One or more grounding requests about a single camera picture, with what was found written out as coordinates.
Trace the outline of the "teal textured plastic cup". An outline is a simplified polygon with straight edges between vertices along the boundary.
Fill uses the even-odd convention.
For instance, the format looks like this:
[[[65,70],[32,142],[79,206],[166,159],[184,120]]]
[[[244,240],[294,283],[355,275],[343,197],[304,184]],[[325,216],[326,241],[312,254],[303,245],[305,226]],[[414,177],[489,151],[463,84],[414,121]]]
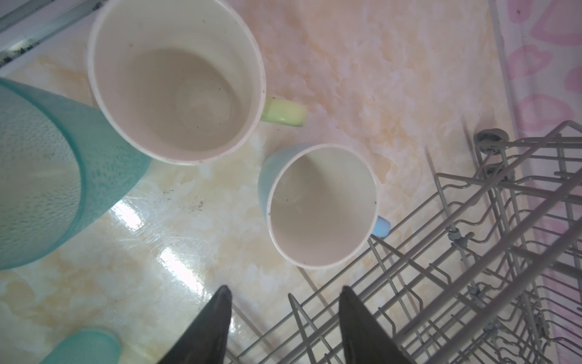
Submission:
[[[2,79],[2,269],[69,241],[126,196],[149,164],[100,110]]]

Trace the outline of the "light green ceramic mug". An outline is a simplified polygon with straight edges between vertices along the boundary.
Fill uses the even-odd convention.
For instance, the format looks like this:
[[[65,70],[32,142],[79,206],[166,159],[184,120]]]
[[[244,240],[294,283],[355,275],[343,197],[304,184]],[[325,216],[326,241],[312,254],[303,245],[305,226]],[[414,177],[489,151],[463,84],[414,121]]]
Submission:
[[[112,127],[162,162],[201,165],[235,152],[261,121],[306,122],[305,106],[268,96],[256,39],[222,1],[108,1],[87,63]]]

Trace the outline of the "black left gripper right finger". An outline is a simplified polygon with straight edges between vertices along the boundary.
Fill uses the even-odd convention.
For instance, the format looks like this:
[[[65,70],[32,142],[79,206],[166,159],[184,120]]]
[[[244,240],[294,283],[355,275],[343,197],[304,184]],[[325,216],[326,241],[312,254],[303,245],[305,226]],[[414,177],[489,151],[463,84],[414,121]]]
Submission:
[[[411,363],[349,286],[339,296],[346,363]]]

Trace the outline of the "light blue ceramic mug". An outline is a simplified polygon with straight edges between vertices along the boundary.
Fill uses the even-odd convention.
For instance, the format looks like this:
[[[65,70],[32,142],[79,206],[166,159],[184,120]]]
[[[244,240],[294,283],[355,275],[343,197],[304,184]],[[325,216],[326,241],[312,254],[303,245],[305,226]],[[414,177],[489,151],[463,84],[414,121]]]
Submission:
[[[259,206],[272,242],[288,262],[328,269],[352,258],[371,236],[387,237],[378,180],[349,147],[298,144],[269,156],[258,179]]]

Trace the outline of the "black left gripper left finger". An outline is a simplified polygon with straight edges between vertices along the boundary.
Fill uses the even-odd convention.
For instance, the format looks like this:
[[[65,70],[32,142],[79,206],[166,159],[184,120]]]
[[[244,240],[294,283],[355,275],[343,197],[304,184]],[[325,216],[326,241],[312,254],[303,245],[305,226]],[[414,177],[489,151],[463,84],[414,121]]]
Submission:
[[[223,363],[231,316],[232,293],[222,285],[159,363]]]

